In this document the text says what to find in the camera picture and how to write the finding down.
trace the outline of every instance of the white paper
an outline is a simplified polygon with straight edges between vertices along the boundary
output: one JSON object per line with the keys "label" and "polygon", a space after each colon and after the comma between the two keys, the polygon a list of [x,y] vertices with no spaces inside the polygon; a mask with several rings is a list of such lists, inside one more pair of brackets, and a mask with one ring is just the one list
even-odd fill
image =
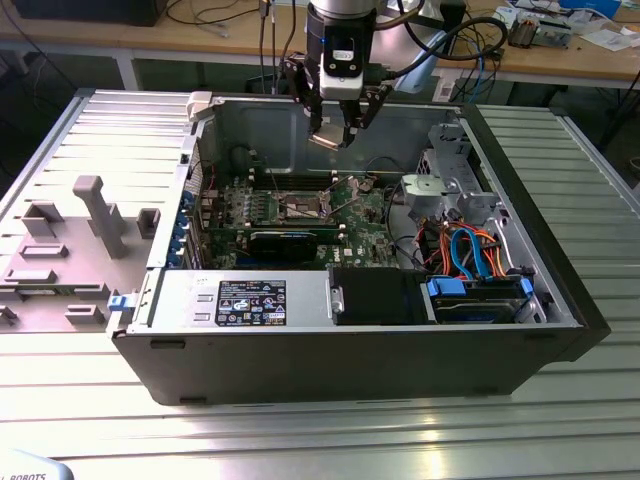
{"label": "white paper", "polygon": [[618,50],[623,50],[631,46],[631,39],[619,33],[612,32],[611,30],[600,30],[589,33],[588,35],[582,35],[582,38],[612,52],[617,52]]}
{"label": "white paper", "polygon": [[516,16],[518,15],[517,8],[511,7],[498,7],[496,8],[495,13],[493,14],[493,18],[496,20],[501,20],[507,26],[507,28],[511,28],[513,22],[516,21]]}

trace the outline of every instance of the slotted aluminum surface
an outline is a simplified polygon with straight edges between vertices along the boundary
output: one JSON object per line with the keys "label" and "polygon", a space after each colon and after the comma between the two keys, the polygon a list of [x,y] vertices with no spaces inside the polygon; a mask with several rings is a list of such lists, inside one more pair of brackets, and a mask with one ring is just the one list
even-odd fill
{"label": "slotted aluminum surface", "polygon": [[[554,119],[539,121],[553,138],[570,138],[551,125]],[[496,135],[520,138],[514,119],[505,123],[509,131]],[[600,229],[588,227],[590,209],[548,200],[563,195],[548,190],[561,179],[606,193],[602,186],[612,177],[591,160],[582,163],[575,177],[518,171],[528,188],[547,189],[535,197],[553,205],[543,209],[565,248],[587,252],[603,244],[619,252],[619,232],[631,235],[635,243],[627,243],[637,252],[630,208],[605,208],[610,215],[597,215],[606,224]],[[77,479],[92,480],[636,479],[638,267],[584,255],[573,260],[613,333],[578,362],[545,368],[510,397],[164,407],[102,334],[0,335],[0,438],[59,458]],[[265,368],[270,361],[278,359],[265,359]]]}

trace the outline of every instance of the power cable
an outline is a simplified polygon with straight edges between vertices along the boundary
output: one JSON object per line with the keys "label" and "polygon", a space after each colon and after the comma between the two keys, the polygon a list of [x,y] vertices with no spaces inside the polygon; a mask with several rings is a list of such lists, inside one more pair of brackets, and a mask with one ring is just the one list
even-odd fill
{"label": "power cable", "polygon": [[422,266],[420,260],[415,258],[412,254],[410,254],[404,248],[402,248],[400,245],[398,245],[398,242],[400,240],[402,240],[403,238],[405,238],[405,237],[400,237],[398,239],[395,239],[393,237],[393,234],[391,233],[391,222],[390,222],[390,218],[389,218],[390,215],[391,215],[391,206],[393,205],[393,197],[395,197],[396,193],[400,189],[400,185],[402,185],[402,180],[400,180],[396,184],[396,186],[394,187],[393,191],[391,192],[391,196],[389,197],[389,203],[387,204],[387,209],[386,209],[386,212],[385,212],[385,226],[386,226],[386,229],[387,229],[387,235],[391,239],[391,243],[395,246],[396,251],[400,252],[402,255],[407,257],[409,259],[409,261],[411,262],[411,265],[413,265],[413,267],[416,270],[420,270],[421,272],[427,272],[427,270]]}
{"label": "power cable", "polygon": [[398,169],[397,173],[401,175],[407,175],[409,173],[405,168],[402,167],[402,165],[400,165],[400,163],[395,158],[389,157],[388,155],[379,155],[377,157],[373,157],[367,162],[367,165],[363,169],[365,175],[371,176],[371,174],[369,173],[369,168],[371,167],[371,164],[377,160],[387,160],[388,162],[391,162],[393,166]]}
{"label": "power cable", "polygon": [[624,124],[626,120],[626,116],[630,112],[632,112],[635,108],[637,108],[638,105],[640,105],[640,93],[637,93],[637,92],[636,92],[636,97],[631,100],[629,105],[626,105],[626,101],[631,95],[631,92],[633,92],[633,89],[636,86],[636,83],[638,83],[638,80],[640,80],[640,70],[638,70],[638,73],[633,79],[633,82],[631,82],[631,85],[629,86],[624,96],[620,100],[620,104],[616,108],[613,114],[613,117],[607,124],[607,127],[604,129],[604,132],[600,137],[600,142],[599,142],[600,149],[606,148],[609,145],[609,143],[611,143],[611,140],[614,139],[614,137],[618,133],[618,130],[620,130],[620,128]]}
{"label": "power cable", "polygon": [[[251,10],[246,10],[244,12],[236,13],[235,15],[231,15],[231,16],[225,17],[225,18],[218,18],[216,20],[210,20],[210,21],[206,21],[206,22],[189,22],[189,21],[182,20],[180,18],[176,18],[171,14],[171,9],[173,7],[175,7],[177,4],[179,4],[180,2],[182,2],[182,0],[174,0],[173,3],[167,5],[167,10],[165,11],[165,15],[167,16],[167,18],[170,18],[174,22],[181,23],[182,25],[212,25],[214,23],[226,22],[227,20],[233,20],[234,18],[238,18],[238,17],[241,17],[243,15],[248,15],[249,13],[254,13],[254,12],[259,11],[258,8],[253,8]],[[222,8],[229,8],[229,5],[227,5],[226,7],[207,8],[207,9],[204,9],[204,10],[201,10],[200,12],[198,12],[198,15],[201,15],[202,13],[208,12],[210,10],[216,10],[216,9],[222,9]]]}
{"label": "power cable", "polygon": [[262,85],[262,93],[267,93],[267,89],[264,84],[264,54],[262,51],[262,44],[264,43],[264,23],[265,17],[260,18],[260,39],[258,40],[260,44],[260,83]]}
{"label": "power cable", "polygon": [[409,21],[411,17],[418,15],[420,13],[420,10],[422,10],[422,7],[424,7],[425,1],[426,0],[420,0],[416,8],[414,8],[413,10],[409,10],[408,12],[405,13],[404,8],[401,5],[402,0],[398,0],[398,8],[401,9],[400,16],[393,18],[388,22],[376,23],[374,30],[389,30],[390,28],[395,28],[398,25],[402,25],[403,23],[406,25],[406,23]]}
{"label": "power cable", "polygon": [[287,50],[289,50],[289,45],[291,44],[291,40],[293,40],[293,36],[296,33],[296,0],[291,0],[291,31],[289,32],[289,38],[284,44],[284,48],[282,49],[282,56],[280,57],[280,68],[278,68],[278,76],[276,77],[276,88],[280,85],[280,78],[282,77],[282,69],[284,68],[284,57],[287,55]]}
{"label": "power cable", "polygon": [[[401,13],[401,14],[404,14],[404,5],[403,5],[402,1],[398,1],[398,9],[400,10],[400,13]],[[467,14],[467,16],[469,16],[469,19],[470,19],[470,20],[473,20],[473,18],[472,18],[469,14]],[[407,22],[405,22],[405,23],[404,23],[404,27],[405,27],[405,29],[407,30],[407,33],[409,34],[409,36],[411,37],[411,40],[413,40],[413,42],[414,42],[416,45],[418,45],[418,46],[419,46],[422,50],[424,50],[425,52],[429,50],[429,47],[428,47],[427,45],[425,45],[425,44],[420,40],[420,38],[415,34],[415,32],[413,31],[413,28],[411,28],[411,24],[410,24],[410,22],[408,22],[408,21],[407,21]],[[471,30],[473,30],[473,31],[475,32],[475,34],[476,34],[476,40],[477,40],[477,42],[478,42],[478,45],[480,45],[480,43],[479,43],[479,40],[480,40],[479,36],[480,36],[480,35],[479,35],[479,33],[478,33],[478,30],[476,29],[476,27],[475,27],[475,26],[472,26]],[[477,52],[477,55],[478,55],[478,56],[476,56],[476,57],[474,57],[474,58],[482,58],[482,57],[486,56],[486,53],[485,53],[484,55],[480,55],[480,53],[481,53],[481,52],[480,52],[480,50],[478,50],[478,52]],[[441,58],[441,59],[443,59],[443,60],[452,60],[452,61],[455,61],[455,62],[460,62],[460,61],[465,61],[465,60],[473,60],[473,59],[474,59],[474,58],[465,58],[464,56],[460,56],[460,55],[449,55],[449,54],[446,54],[446,53],[438,52],[437,50],[436,50],[436,51],[434,51],[432,55],[433,55],[434,57]]]}
{"label": "power cable", "polygon": [[424,52],[424,54],[418,58],[415,62],[413,62],[411,65],[397,71],[397,72],[389,72],[387,75],[387,80],[395,80],[397,78],[403,77],[406,74],[412,72],[413,70],[415,70],[416,68],[418,68],[420,65],[422,65],[424,62],[427,61],[427,59],[429,57],[431,57],[434,52],[437,52],[438,49],[444,45],[446,42],[448,42],[451,38],[455,37],[459,32],[461,32],[462,30],[464,30],[465,28],[469,28],[472,25],[478,25],[478,24],[482,24],[482,23],[487,23],[487,24],[491,24],[491,25],[495,25],[496,27],[498,27],[500,29],[500,32],[502,33],[502,36],[500,37],[500,40],[498,40],[498,42],[495,45],[490,45],[489,47],[486,47],[484,49],[482,49],[480,52],[475,53],[475,54],[470,54],[470,55],[447,55],[446,57],[440,57],[440,58],[446,58],[447,60],[455,60],[455,61],[464,61],[464,60],[475,60],[476,58],[480,58],[480,57],[486,57],[487,55],[497,51],[503,44],[504,42],[507,40],[507,36],[509,35],[509,32],[507,31],[507,27],[505,26],[505,24],[503,22],[501,22],[500,20],[497,20],[493,17],[476,17],[476,18],[472,18],[471,20],[467,20],[465,22],[462,22],[461,24],[457,25],[456,27],[454,27],[452,30],[450,30],[449,32],[447,32],[445,35],[443,35],[434,45],[433,47],[429,48],[428,50],[426,50]]}
{"label": "power cable", "polygon": [[271,7],[271,95],[275,95],[277,93],[277,85],[276,85],[276,7],[273,5]]}

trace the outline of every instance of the wire bundle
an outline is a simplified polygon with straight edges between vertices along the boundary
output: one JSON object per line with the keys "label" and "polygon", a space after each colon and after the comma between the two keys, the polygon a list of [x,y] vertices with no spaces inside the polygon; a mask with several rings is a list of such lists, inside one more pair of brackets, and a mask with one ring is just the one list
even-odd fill
{"label": "wire bundle", "polygon": [[[423,263],[423,267],[429,273],[433,275],[456,275],[459,278],[471,280],[473,279],[473,274],[467,269],[467,264],[471,257],[474,257],[476,274],[485,276],[488,271],[493,277],[506,276],[500,258],[500,245],[489,232],[461,222],[442,222],[436,226],[437,228],[433,228],[428,223],[425,223],[416,236],[416,241],[420,243],[426,241],[424,236],[427,231],[432,235],[437,233],[439,247]],[[477,249],[473,248],[474,241],[478,243]],[[457,255],[458,246],[461,242],[470,244],[462,261]],[[478,258],[477,253],[479,251],[482,252],[484,259]],[[483,263],[484,260],[487,261],[490,269],[486,269]]]}

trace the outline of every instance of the green circuit board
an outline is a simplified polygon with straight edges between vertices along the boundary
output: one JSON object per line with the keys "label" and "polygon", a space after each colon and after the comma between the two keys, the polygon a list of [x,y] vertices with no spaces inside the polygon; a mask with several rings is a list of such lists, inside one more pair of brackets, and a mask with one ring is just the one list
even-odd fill
{"label": "green circuit board", "polygon": [[353,177],[330,192],[253,190],[247,183],[226,188],[207,226],[207,268],[250,268],[247,253],[253,232],[309,232],[317,238],[313,261],[295,269],[397,267],[395,249],[384,223],[385,199],[373,181]]}

